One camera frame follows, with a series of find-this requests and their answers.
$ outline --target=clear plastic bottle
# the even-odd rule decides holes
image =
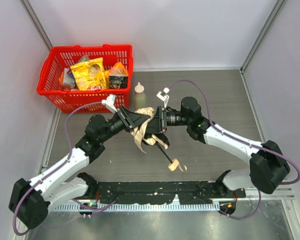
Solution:
[[[147,100],[145,94],[145,87],[138,82],[137,86],[134,87],[134,102],[135,110],[143,109],[147,107]]]

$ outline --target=wood grain surface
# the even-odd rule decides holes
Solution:
[[[260,136],[249,105],[248,97],[238,70],[205,71],[151,71],[133,74],[130,94],[130,109],[134,109],[134,86],[140,82],[145,87],[147,104],[151,107],[163,103],[156,97],[158,91],[176,80],[189,79],[199,84],[206,93],[211,107],[213,121],[243,137],[260,141]],[[207,116],[204,98],[190,83],[177,83],[170,91],[169,106],[180,109],[183,97],[193,96],[202,106],[202,113]],[[69,121],[69,135],[75,144],[83,135],[89,118],[93,114],[75,114]],[[69,146],[64,131],[67,115],[61,113],[55,134],[50,160],[51,166],[62,159]],[[170,147],[166,151],[171,159],[187,166],[187,172],[170,172],[169,162],[164,155],[152,146],[143,146],[142,153],[126,132],[107,141],[105,151],[88,167],[80,172],[93,175],[98,181],[194,181],[215,180],[228,169],[243,169],[248,166],[235,156],[214,146],[192,140],[185,126],[169,127],[167,137]]]

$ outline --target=white bottle cap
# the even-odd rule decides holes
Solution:
[[[145,87],[142,86],[142,85],[140,84],[140,82],[138,81],[138,85],[134,87],[134,91],[135,91],[137,94],[141,94],[141,93],[144,92],[144,90],[145,90]]]

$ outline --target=yellow package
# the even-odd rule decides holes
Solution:
[[[79,91],[103,90],[108,88],[103,60],[100,57],[71,66],[71,71]]]

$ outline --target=red basket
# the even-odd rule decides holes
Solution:
[[[116,62],[121,62],[129,72],[128,87],[125,89],[105,89],[95,91],[67,91],[59,84],[59,77],[65,67],[75,64],[83,55],[90,59],[103,58],[105,70],[109,70]],[[55,46],[43,64],[40,81],[36,88],[38,94],[45,96],[63,113],[71,113],[84,104],[99,102],[109,94],[115,94],[115,107],[129,107],[131,77],[134,71],[134,59],[131,45],[103,46]],[[108,113],[102,104],[85,107],[78,113]]]

